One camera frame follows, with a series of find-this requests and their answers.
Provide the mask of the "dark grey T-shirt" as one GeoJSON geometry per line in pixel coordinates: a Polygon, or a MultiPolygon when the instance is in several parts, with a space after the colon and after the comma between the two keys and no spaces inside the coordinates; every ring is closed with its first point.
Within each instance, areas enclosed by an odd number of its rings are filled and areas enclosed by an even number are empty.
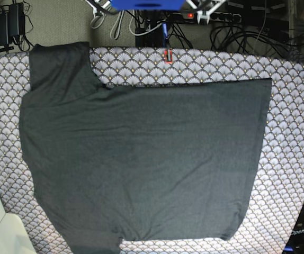
{"type": "Polygon", "coordinates": [[[229,240],[248,208],[271,81],[109,89],[89,52],[35,46],[19,118],[34,196],[72,252],[229,240]]]}

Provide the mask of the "red black table clamp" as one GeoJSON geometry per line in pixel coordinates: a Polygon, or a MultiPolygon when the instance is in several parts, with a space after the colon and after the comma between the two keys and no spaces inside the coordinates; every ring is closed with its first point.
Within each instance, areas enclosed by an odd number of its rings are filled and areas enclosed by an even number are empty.
{"type": "Polygon", "coordinates": [[[165,58],[165,62],[167,64],[172,64],[173,63],[173,52],[172,52],[171,48],[165,49],[164,58],[165,58]]]}

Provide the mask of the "black power strip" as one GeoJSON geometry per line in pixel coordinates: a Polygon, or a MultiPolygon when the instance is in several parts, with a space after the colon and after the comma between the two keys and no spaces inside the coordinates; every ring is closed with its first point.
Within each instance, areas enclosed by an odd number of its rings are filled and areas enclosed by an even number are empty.
{"type": "MultiPolygon", "coordinates": [[[[181,14],[178,12],[172,13],[168,17],[169,22],[173,23],[182,23],[182,24],[197,24],[197,15],[196,14],[181,14]]],[[[232,23],[240,24],[242,22],[242,16],[235,13],[226,13],[226,12],[213,12],[210,16],[210,22],[221,22],[221,23],[232,23]]]]}

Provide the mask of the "fan-patterned table cloth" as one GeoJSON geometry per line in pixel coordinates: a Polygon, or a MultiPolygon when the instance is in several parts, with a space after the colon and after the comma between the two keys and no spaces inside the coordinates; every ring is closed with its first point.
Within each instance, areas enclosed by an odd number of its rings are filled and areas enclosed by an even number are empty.
{"type": "MultiPolygon", "coordinates": [[[[122,243],[123,253],[281,253],[304,203],[304,64],[203,50],[93,48],[93,71],[108,86],[169,85],[270,78],[272,95],[249,207],[229,241],[197,239],[122,243]]],[[[70,253],[33,196],[22,159],[19,112],[30,89],[29,57],[0,56],[0,197],[17,214],[37,253],[70,253]]]]}

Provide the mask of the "black power adapter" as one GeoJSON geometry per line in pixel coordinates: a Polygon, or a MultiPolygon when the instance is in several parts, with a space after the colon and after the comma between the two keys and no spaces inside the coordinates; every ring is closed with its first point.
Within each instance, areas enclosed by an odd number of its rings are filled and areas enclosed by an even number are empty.
{"type": "Polygon", "coordinates": [[[12,3],[0,13],[0,46],[19,45],[25,35],[24,3],[12,3]]]}

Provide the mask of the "white plastic bin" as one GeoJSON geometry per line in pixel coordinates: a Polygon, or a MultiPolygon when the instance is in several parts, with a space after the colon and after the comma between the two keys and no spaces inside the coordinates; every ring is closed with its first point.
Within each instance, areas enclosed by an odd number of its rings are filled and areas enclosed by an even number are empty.
{"type": "Polygon", "coordinates": [[[19,216],[6,213],[0,199],[0,253],[36,253],[19,216]]]}

